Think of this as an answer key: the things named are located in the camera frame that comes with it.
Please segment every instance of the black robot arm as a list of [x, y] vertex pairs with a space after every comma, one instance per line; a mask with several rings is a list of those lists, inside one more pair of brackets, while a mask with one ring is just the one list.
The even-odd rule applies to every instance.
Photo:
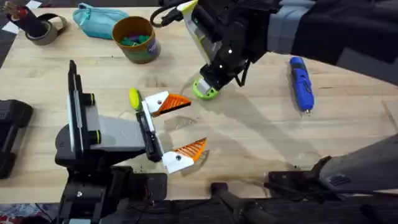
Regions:
[[249, 64], [266, 52], [299, 55], [398, 85], [394, 1], [199, 0], [192, 20], [212, 42], [222, 43], [200, 71], [215, 90], [234, 78], [243, 86]]

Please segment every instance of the lime green ring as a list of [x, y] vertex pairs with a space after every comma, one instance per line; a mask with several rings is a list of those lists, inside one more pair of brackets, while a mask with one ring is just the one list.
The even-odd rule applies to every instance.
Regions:
[[218, 91], [215, 90], [213, 87], [211, 87], [211, 89], [209, 91], [207, 91], [207, 93], [205, 95], [201, 94], [197, 88], [197, 84], [199, 79], [201, 79], [201, 77], [197, 78], [192, 85], [192, 90], [193, 90], [193, 94], [195, 96], [197, 96], [197, 98], [201, 99], [201, 100], [212, 100], [214, 99], [217, 95], [218, 95]]

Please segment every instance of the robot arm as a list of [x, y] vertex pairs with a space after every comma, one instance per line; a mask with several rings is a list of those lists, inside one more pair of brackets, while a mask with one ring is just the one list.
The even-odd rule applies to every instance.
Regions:
[[249, 65], [266, 52], [299, 55], [398, 85], [393, 74], [398, 4], [393, 1], [183, 2], [175, 2], [177, 8], [157, 27], [184, 18], [207, 62], [194, 86], [200, 98], [212, 97], [232, 79], [243, 86]]

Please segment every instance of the orange gripper pad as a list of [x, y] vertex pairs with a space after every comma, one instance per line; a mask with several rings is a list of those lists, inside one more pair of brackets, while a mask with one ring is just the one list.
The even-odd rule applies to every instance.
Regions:
[[190, 106], [191, 101], [185, 97], [177, 94], [169, 94], [166, 100], [160, 106], [159, 110], [154, 113], [154, 116], [160, 116], [173, 110], [177, 110], [186, 106]]
[[174, 152], [182, 154], [184, 156], [191, 157], [193, 161], [199, 159], [200, 155], [203, 153], [203, 150], [206, 146], [206, 138], [201, 140], [197, 140], [189, 145], [183, 146], [179, 149], [174, 149]]

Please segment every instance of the tape roll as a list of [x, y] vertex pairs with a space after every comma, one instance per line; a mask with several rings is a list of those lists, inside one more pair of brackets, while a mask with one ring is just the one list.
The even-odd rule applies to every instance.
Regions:
[[[60, 29], [57, 29], [49, 20], [59, 17], [62, 22], [62, 27]], [[44, 35], [41, 35], [40, 37], [32, 37], [30, 36], [27, 32], [25, 32], [25, 36], [28, 40], [32, 41], [35, 45], [47, 45], [55, 41], [55, 39], [65, 31], [65, 29], [68, 26], [67, 20], [62, 17], [58, 16], [53, 13], [46, 13], [42, 14], [41, 16], [37, 17], [40, 19], [41, 23], [43, 23], [46, 28], [47, 32]]]

